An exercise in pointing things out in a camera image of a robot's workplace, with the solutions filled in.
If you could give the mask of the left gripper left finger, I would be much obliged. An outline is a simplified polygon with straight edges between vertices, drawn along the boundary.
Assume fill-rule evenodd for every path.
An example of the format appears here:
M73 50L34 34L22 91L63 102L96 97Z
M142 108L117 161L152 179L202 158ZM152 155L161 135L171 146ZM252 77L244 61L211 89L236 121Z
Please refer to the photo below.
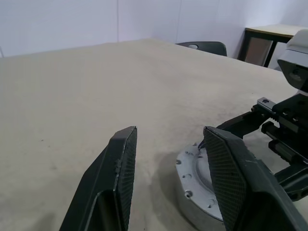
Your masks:
M137 127L117 131L83 174L59 231L128 231Z

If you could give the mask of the dark brown folding chair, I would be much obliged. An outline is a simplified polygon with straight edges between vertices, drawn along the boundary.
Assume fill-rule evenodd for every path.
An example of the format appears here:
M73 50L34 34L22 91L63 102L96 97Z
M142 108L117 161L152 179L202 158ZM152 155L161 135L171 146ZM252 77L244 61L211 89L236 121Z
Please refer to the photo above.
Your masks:
M177 43L177 45L227 57L226 46L219 41L191 41Z

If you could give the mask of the silver flanged motor cover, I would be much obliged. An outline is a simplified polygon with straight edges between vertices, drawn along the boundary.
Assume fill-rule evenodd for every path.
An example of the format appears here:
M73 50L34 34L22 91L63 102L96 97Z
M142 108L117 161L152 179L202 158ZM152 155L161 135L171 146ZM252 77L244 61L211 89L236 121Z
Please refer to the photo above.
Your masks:
M212 186L206 149L198 143L186 146L177 156L176 171L180 180L180 192L184 200L202 213L222 221L218 202Z

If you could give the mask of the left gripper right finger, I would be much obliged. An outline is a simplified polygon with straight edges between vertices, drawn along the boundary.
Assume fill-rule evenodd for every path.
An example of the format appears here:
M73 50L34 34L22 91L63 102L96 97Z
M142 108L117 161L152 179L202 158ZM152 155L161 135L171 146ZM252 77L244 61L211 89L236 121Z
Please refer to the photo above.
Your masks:
M243 140L206 126L204 145L226 231L302 231L302 216Z

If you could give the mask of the wooden desk with black frame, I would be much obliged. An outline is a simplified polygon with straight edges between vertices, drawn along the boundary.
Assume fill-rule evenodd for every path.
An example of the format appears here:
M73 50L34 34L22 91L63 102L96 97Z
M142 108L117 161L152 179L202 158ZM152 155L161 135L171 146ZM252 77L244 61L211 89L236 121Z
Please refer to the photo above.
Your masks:
M268 67L276 49L277 43L286 44L298 31L303 29L308 29L308 27L283 24L246 27L237 59L245 62L251 38L268 40L271 41L271 46L263 64L264 67Z

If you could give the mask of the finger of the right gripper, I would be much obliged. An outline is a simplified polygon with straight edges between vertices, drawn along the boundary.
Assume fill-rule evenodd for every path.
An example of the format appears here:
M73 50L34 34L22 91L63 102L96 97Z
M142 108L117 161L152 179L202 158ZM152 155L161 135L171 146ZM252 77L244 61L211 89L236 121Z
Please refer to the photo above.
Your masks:
M217 128L228 131L242 139L245 135L258 130L269 118L277 120L277 116L269 112L251 111L232 118L217 126Z
M292 201L308 196L308 166L289 166L274 176Z

